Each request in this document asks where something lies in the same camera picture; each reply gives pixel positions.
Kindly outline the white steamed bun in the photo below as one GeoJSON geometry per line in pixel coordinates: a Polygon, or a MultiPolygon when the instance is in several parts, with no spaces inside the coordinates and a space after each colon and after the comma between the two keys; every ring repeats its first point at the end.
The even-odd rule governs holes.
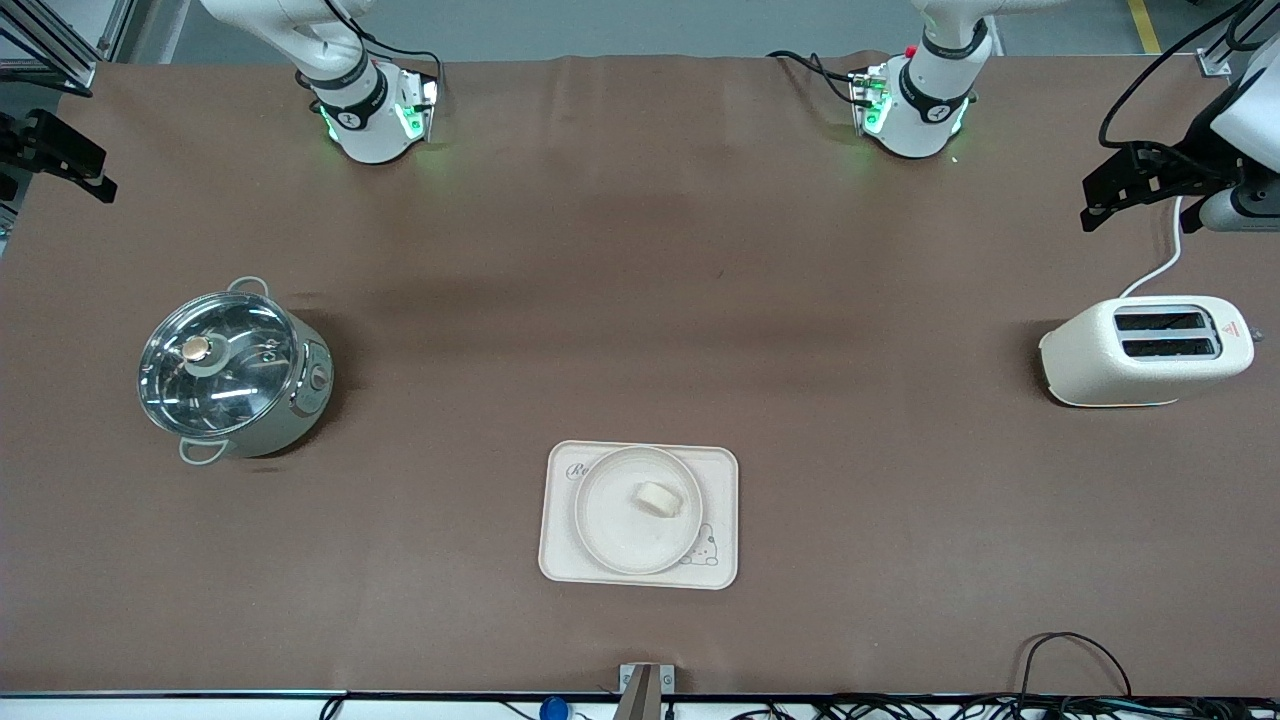
{"type": "Polygon", "coordinates": [[[630,503],[650,516],[673,519],[682,514],[685,500],[678,491],[668,486],[645,480],[635,486],[630,503]]]}

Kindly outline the cream round plate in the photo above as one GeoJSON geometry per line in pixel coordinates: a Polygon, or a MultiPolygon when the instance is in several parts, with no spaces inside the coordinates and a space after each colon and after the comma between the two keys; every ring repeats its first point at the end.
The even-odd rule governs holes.
{"type": "Polygon", "coordinates": [[[704,497],[692,470],[672,452],[628,446],[595,461],[573,501],[573,524],[586,552],[603,568],[628,577],[666,571],[695,546],[704,497]],[[630,503],[635,486],[653,480],[685,500],[678,518],[650,516],[630,503]]]}

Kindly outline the cream rabbit print tray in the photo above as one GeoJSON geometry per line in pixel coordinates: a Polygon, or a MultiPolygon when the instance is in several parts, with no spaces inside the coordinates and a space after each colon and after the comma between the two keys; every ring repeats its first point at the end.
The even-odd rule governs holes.
{"type": "Polygon", "coordinates": [[[637,445],[563,441],[547,460],[538,562],[554,582],[648,585],[671,589],[722,591],[739,569],[739,460],[727,448],[681,445],[637,445]],[[695,546],[666,571],[628,577],[599,565],[582,547],[573,524],[573,501],[590,466],[628,446],[663,448],[696,477],[704,497],[704,520],[695,546]]]}

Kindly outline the cream two-slot toaster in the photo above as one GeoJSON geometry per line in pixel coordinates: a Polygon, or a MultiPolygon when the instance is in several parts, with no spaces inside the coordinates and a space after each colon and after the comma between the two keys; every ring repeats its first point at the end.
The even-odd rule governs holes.
{"type": "Polygon", "coordinates": [[[1038,343],[1048,392],[1073,407],[1157,407],[1242,374],[1257,332],[1228,300],[1126,296],[1098,302],[1038,343]]]}

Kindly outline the glass pot lid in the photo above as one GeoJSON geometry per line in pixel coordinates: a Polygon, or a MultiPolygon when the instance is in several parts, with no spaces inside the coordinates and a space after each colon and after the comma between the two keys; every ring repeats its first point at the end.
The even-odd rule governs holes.
{"type": "Polygon", "coordinates": [[[140,359],[140,406],[192,439],[228,436],[285,397],[300,359],[291,316],[260,293],[206,293],[170,314],[140,359]]]}

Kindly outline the pale green electric pot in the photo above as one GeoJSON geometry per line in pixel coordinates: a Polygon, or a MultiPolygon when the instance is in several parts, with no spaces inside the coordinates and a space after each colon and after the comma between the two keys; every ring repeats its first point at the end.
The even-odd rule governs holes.
{"type": "Polygon", "coordinates": [[[333,392],[335,368],[329,343],[310,324],[285,310],[271,296],[266,281],[246,275],[230,282],[223,291],[228,290],[260,293],[282,307],[297,328],[300,359],[285,397],[265,418],[212,439],[192,439],[166,430],[178,439],[180,460],[192,466],[207,466],[224,457],[260,457],[288,448],[317,423],[333,392]]]}

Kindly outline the brown table cover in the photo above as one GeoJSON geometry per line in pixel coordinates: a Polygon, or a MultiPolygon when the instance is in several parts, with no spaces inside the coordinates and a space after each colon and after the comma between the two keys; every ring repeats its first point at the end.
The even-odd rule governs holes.
{"type": "Polygon", "coordinates": [[[1280,694],[1280,238],[1152,293],[1263,332],[1166,407],[1062,407],[1041,336],[1166,256],[1082,231],[1142,56],[1004,56],[946,155],[764,59],[456,64],[433,143],[349,161],[285,67],[111,65],[60,117],[116,201],[37,178],[0,258],[0,689],[998,692],[1032,637],[1140,694],[1280,694]],[[192,466],[145,342],[241,277],[328,343],[280,452],[192,466]],[[727,448],[722,591],[554,582],[563,441],[727,448]]]}

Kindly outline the aluminium frame profile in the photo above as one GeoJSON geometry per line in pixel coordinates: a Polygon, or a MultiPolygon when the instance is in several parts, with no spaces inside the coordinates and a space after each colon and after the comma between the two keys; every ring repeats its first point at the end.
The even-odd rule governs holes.
{"type": "Polygon", "coordinates": [[[138,0],[0,0],[0,83],[81,97],[116,59],[138,0]]]}
{"type": "Polygon", "coordinates": [[[1210,31],[1196,55],[1206,77],[1243,76],[1274,41],[1280,40],[1280,0],[1238,0],[1231,13],[1210,31]]]}

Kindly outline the grey metal bracket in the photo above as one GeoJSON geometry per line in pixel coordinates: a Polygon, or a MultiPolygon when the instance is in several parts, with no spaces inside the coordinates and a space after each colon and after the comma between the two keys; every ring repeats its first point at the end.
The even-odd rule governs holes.
{"type": "Polygon", "coordinates": [[[620,700],[612,720],[677,720],[676,675],[673,664],[621,665],[620,700]]]}

